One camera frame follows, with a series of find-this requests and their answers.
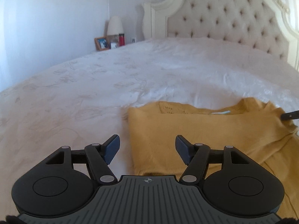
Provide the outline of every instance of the tufted upholstery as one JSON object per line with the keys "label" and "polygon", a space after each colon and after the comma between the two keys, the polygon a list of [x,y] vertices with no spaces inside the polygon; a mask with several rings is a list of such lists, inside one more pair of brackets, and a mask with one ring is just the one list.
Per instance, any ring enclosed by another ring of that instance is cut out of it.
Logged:
{"label": "tufted upholstery", "polygon": [[168,18],[167,32],[245,44],[287,60],[289,43],[263,0],[185,0]]}

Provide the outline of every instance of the gray ribbed plate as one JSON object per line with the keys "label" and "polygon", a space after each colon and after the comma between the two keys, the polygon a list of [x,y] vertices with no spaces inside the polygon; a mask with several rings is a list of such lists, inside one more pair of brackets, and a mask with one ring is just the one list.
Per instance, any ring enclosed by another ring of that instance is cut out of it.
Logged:
{"label": "gray ribbed plate", "polygon": [[238,218],[210,206],[194,186],[179,184],[174,176],[124,176],[99,188],[81,210],[59,218],[19,216],[28,224],[274,224],[275,214]]}

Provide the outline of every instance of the red bottle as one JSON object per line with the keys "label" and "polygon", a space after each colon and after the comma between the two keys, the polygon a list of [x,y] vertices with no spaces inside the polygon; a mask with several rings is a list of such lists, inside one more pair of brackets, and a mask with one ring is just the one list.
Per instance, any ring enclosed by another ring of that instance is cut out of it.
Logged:
{"label": "red bottle", "polygon": [[119,46],[125,45],[125,34],[119,34]]}

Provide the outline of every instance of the clothing tag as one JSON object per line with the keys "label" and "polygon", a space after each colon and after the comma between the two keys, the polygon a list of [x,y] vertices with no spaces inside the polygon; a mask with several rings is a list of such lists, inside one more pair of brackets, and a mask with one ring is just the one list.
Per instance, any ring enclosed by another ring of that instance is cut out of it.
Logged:
{"label": "clothing tag", "polygon": [[230,111],[224,111],[224,112],[215,112],[215,113],[210,113],[210,114],[228,114]]}

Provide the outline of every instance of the bed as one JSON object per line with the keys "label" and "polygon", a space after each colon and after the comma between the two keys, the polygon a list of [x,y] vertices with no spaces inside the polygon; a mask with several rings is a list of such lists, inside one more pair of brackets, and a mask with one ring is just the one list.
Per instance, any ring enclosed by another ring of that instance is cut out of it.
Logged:
{"label": "bed", "polygon": [[252,96],[298,110],[299,34],[280,0],[165,0],[144,10],[146,41],[56,65],[0,93],[0,219],[17,214],[13,183],[63,145],[83,149],[119,134],[110,168],[118,178],[132,174],[128,107],[165,100],[217,109]]}

